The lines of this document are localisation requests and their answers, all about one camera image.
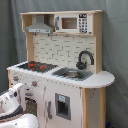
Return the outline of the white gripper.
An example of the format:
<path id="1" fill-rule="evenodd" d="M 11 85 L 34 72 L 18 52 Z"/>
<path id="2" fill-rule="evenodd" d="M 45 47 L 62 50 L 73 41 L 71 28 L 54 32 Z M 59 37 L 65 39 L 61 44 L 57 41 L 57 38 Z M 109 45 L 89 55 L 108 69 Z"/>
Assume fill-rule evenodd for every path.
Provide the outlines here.
<path id="1" fill-rule="evenodd" d="M 22 83 L 18 83 L 1 93 L 1 107 L 4 110 L 16 109 L 18 106 L 26 109 L 25 87 Z"/>

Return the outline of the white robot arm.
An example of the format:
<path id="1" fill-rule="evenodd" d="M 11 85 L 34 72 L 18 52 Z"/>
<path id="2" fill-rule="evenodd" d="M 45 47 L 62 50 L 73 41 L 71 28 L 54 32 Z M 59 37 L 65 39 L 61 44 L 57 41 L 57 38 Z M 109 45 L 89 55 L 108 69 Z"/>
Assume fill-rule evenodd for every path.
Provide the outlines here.
<path id="1" fill-rule="evenodd" d="M 18 83 L 0 93 L 0 128 L 40 128 L 37 117 L 24 114 L 25 88 Z"/>

